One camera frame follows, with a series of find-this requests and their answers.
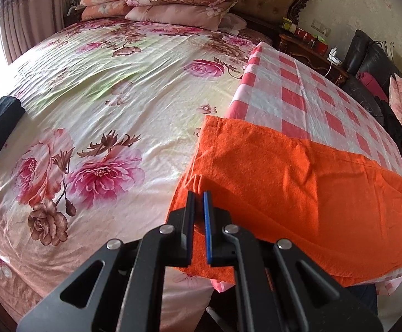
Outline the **floral bed sheet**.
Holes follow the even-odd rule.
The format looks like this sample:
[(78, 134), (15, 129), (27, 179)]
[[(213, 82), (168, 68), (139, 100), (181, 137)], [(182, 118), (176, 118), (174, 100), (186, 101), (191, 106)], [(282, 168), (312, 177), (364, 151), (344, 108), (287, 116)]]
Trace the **floral bed sheet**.
[(0, 318), (19, 322), (108, 240), (163, 224), (206, 115), (255, 44), (179, 25), (80, 22), (0, 77), (25, 108), (0, 152)]

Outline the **pink checkered plastic sheet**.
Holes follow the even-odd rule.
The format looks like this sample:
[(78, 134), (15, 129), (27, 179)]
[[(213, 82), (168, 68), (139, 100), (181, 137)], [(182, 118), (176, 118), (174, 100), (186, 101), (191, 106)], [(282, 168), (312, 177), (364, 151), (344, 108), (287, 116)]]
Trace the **pink checkered plastic sheet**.
[[(381, 124), (332, 82), (260, 43), (250, 54), (228, 119), (360, 154), (402, 177), (398, 147)], [(402, 268), (366, 282), (402, 277)]]

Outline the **dark wooden nightstand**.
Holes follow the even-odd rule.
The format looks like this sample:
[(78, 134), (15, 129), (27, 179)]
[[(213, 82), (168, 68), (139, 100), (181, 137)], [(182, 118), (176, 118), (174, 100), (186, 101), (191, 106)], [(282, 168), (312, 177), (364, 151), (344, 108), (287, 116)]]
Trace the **dark wooden nightstand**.
[(349, 79), (349, 74), (345, 70), (331, 63), (297, 38), (279, 34), (278, 40), (277, 49), (280, 52), (295, 58), (335, 85), (342, 86)]

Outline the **pink folded quilt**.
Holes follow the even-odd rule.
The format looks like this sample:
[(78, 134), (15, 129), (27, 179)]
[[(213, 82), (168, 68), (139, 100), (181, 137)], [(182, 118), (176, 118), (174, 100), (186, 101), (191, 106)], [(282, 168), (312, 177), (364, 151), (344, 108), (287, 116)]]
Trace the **pink folded quilt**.
[(184, 25), (217, 31), (223, 16), (235, 5), (223, 2), (214, 7), (189, 4), (164, 4), (133, 7), (125, 16), (126, 20), (136, 22), (157, 22), (171, 25)]

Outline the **pink curtain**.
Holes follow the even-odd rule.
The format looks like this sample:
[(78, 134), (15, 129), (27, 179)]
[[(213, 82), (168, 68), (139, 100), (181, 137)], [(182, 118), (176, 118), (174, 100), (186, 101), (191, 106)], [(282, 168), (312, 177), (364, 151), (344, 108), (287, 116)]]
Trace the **pink curtain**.
[(0, 36), (8, 63), (64, 28), (66, 1), (0, 0)]

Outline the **red box on nightstand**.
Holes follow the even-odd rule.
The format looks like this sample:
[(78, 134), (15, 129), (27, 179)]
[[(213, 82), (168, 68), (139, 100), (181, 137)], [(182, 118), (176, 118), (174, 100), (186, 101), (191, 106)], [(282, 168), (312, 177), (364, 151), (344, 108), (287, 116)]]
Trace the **red box on nightstand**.
[(328, 45), (321, 36), (313, 35), (299, 27), (296, 28), (295, 36), (319, 55), (324, 56), (327, 53)]

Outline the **orange fleece pants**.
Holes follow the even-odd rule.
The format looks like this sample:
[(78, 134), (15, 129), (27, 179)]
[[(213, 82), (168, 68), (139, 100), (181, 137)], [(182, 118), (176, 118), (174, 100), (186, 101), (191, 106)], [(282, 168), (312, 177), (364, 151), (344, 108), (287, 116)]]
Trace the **orange fleece pants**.
[(206, 190), (234, 224), (289, 239), (342, 286), (402, 268), (402, 177), (363, 155), (209, 115), (170, 209)]

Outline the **red cushion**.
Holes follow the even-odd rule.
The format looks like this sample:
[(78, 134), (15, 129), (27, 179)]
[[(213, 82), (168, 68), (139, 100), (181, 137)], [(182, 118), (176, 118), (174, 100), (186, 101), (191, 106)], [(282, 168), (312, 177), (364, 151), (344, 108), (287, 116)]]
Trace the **red cushion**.
[(376, 79), (368, 72), (361, 72), (356, 74), (357, 80), (374, 96), (380, 100), (388, 102), (388, 97), (382, 90)]

